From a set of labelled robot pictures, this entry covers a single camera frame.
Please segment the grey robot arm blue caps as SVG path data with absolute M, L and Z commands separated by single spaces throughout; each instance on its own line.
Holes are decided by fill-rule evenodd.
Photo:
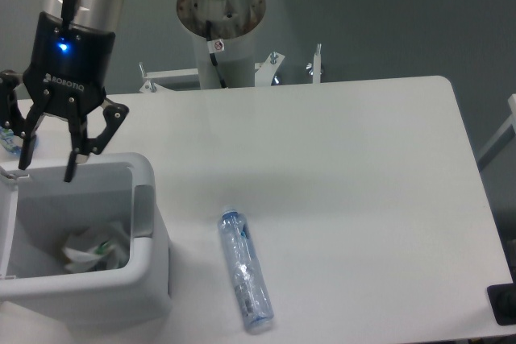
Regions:
M 68 124 L 71 152 L 64 180 L 102 153 L 128 115 L 104 80 L 124 0 L 44 0 L 31 60 L 22 73 L 1 74 L 1 126 L 19 143 L 19 168 L 32 161 L 37 129 L 53 116 Z

